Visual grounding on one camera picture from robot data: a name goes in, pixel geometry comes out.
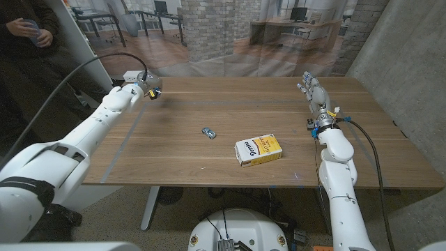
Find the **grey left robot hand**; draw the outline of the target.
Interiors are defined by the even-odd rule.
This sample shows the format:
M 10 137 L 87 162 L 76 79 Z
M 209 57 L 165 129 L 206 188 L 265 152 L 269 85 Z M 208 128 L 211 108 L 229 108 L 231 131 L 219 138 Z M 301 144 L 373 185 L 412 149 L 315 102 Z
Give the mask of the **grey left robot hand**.
M 162 94 L 162 80 L 153 73 L 141 71 L 137 75 L 137 83 L 144 91 L 144 95 L 151 100 L 159 98 Z

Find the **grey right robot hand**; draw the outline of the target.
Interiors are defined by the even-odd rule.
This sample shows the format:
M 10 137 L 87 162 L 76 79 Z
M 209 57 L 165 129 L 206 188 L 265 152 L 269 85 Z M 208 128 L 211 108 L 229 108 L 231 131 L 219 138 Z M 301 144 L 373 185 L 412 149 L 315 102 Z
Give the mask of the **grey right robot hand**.
M 328 92 L 320 85 L 316 77 L 310 72 L 304 71 L 302 80 L 305 85 L 297 83 L 297 87 L 305 94 L 309 101 L 309 110 L 315 116 L 328 114 L 334 117 L 335 112 L 331 111 L 330 97 Z

